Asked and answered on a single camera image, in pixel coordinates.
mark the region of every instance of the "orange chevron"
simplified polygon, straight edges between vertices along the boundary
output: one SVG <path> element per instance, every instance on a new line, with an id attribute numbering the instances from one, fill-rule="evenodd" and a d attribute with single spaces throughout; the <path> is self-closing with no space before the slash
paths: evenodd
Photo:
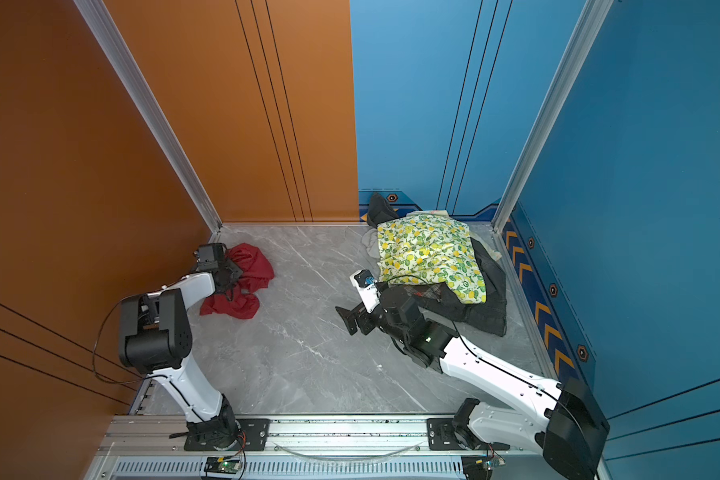
<path id="1" fill-rule="evenodd" d="M 520 262 L 520 284 L 521 285 L 523 284 L 523 270 L 528 270 L 529 272 L 534 271 L 534 269 L 530 268 L 530 265 Z"/>
<path id="2" fill-rule="evenodd" d="M 562 353 L 559 350 L 555 350 L 554 351 L 554 370 L 558 375 L 560 374 L 560 360 L 563 360 L 568 365 L 570 365 L 570 368 L 576 369 L 576 367 L 574 366 L 574 362 L 571 361 L 571 359 L 569 359 L 565 353 Z"/>
<path id="3" fill-rule="evenodd" d="M 518 258 L 518 252 L 520 252 L 521 254 L 524 254 L 525 250 L 523 250 L 522 248 L 520 248 L 518 246 L 513 246 L 512 247 L 512 265 L 517 265 L 517 262 L 515 262 L 515 260 Z"/>
<path id="4" fill-rule="evenodd" d="M 518 238 L 518 234 L 515 232 L 507 232 L 507 250 L 509 249 L 509 237 L 514 236 L 515 238 Z"/>
<path id="5" fill-rule="evenodd" d="M 537 325 L 539 324 L 539 310 L 541 310 L 543 312 L 547 312 L 550 315 L 552 315 L 552 312 L 550 312 L 550 309 L 548 306 L 546 306 L 543 303 L 536 302 L 536 324 Z"/>
<path id="6" fill-rule="evenodd" d="M 552 335 L 555 335 L 560 340 L 563 339 L 563 337 L 560 336 L 560 332 L 558 332 L 556 329 L 549 326 L 549 324 L 544 325 L 544 344 L 547 346 L 547 348 L 550 348 L 550 333 Z"/>

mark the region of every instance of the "red cloth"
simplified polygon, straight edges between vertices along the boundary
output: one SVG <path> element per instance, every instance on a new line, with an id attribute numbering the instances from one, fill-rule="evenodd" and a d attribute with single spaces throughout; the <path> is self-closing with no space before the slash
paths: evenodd
<path id="1" fill-rule="evenodd" d="M 226 252 L 226 257 L 240 267 L 242 276 L 226 295 L 219 293 L 206 298 L 200 314 L 225 313 L 240 320 L 251 319 L 259 311 L 259 299 L 253 292 L 267 288 L 275 272 L 269 260 L 253 245 L 234 246 Z"/>

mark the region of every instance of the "lemon pattern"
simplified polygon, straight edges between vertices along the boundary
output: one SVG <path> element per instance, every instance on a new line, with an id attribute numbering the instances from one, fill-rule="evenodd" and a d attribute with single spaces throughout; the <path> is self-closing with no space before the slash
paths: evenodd
<path id="1" fill-rule="evenodd" d="M 378 250 L 382 281 L 445 282 L 462 303 L 485 302 L 485 282 L 474 260 L 469 226 L 462 222 L 431 214 L 384 222 L 378 226 Z"/>

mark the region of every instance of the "orange wall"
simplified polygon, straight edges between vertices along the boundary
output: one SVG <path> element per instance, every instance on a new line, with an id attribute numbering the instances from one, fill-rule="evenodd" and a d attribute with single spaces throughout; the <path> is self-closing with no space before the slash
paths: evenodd
<path id="1" fill-rule="evenodd" d="M 74 4 L 0 2 L 0 302 L 46 327 L 0 307 L 0 478 L 84 473 L 138 386 L 98 382 L 86 348 L 208 235 Z M 100 345 L 114 362 L 116 325 Z"/>
<path id="2" fill-rule="evenodd" d="M 348 0 L 106 0 L 222 220 L 358 216 Z"/>

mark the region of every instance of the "black garment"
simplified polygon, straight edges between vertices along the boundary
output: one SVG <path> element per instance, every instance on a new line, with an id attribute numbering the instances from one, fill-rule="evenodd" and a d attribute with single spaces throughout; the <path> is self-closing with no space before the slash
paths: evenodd
<path id="1" fill-rule="evenodd" d="M 446 283 L 403 285 L 423 309 L 478 330 L 504 336 L 507 333 L 507 277 L 483 245 L 472 239 L 474 258 L 485 281 L 485 303 L 464 304 Z"/>
<path id="2" fill-rule="evenodd" d="M 365 218 L 368 225 L 376 228 L 384 222 L 400 218 L 400 215 L 394 211 L 387 199 L 382 197 L 379 192 L 373 192 L 368 202 L 368 216 Z"/>

